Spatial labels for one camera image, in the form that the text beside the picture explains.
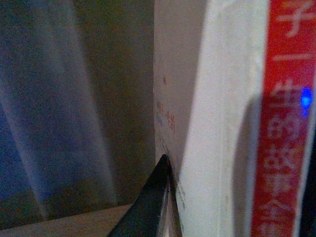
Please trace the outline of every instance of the black object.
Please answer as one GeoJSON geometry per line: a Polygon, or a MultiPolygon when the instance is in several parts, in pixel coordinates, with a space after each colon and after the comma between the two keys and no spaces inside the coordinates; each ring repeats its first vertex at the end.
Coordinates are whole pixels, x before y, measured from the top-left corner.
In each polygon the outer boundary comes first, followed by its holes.
{"type": "Polygon", "coordinates": [[[160,237],[164,229],[170,163],[162,155],[138,198],[108,237],[160,237]]]}
{"type": "Polygon", "coordinates": [[[316,237],[316,133],[303,198],[300,237],[316,237]]]}

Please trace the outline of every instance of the gray wall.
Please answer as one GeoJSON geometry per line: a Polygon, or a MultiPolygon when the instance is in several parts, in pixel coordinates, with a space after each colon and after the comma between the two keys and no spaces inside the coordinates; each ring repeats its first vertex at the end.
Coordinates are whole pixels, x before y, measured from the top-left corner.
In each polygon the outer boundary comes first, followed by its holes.
{"type": "Polygon", "coordinates": [[[155,165],[154,1],[74,0],[119,204],[131,203],[155,165]]]}

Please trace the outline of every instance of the book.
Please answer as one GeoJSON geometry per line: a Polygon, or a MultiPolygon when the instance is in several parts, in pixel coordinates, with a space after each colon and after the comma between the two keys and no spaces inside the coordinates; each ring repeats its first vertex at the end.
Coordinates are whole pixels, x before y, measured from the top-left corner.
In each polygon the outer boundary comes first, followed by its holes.
{"type": "Polygon", "coordinates": [[[165,236],[298,236],[315,12],[313,0],[155,1],[156,158],[175,185],[165,236]]]}

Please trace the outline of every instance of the wooden shelf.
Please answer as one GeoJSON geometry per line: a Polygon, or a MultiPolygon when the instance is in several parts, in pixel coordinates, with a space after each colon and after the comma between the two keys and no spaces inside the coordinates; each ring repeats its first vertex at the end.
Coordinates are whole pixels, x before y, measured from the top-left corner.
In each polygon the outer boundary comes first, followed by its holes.
{"type": "Polygon", "coordinates": [[[1,237],[106,237],[131,205],[0,231],[1,237]]]}

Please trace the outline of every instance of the blue light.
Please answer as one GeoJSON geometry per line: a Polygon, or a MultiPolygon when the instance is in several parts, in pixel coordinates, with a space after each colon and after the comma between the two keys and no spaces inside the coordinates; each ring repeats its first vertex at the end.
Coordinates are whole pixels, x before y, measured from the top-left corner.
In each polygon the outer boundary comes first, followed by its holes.
{"type": "Polygon", "coordinates": [[[313,94],[310,88],[304,87],[302,89],[302,96],[301,96],[301,106],[303,107],[303,116],[308,116],[307,110],[311,106],[313,101],[313,94]]]}

